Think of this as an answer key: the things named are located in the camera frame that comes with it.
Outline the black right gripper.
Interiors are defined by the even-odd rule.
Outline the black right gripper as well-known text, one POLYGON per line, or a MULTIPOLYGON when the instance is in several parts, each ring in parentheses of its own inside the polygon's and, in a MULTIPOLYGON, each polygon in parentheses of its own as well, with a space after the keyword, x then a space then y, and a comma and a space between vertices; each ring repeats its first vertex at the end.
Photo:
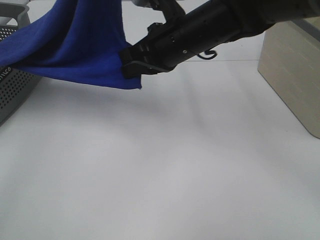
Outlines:
POLYGON ((153 23, 146 37, 119 51, 125 78, 170 72, 196 55, 243 38, 250 28, 248 0, 209 0, 189 13, 175 0, 134 3, 161 11, 165 23, 153 23))

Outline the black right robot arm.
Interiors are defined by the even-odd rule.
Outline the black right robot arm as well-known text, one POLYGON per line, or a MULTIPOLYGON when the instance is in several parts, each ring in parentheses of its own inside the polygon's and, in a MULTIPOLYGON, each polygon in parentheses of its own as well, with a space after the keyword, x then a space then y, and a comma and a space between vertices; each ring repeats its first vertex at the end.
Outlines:
POLYGON ((127 79, 170 72, 195 56, 212 60, 218 45, 257 36, 279 22, 320 14, 317 0, 209 0, 190 12, 175 0, 134 4, 162 12, 165 23, 151 24, 143 39, 120 51, 127 79))

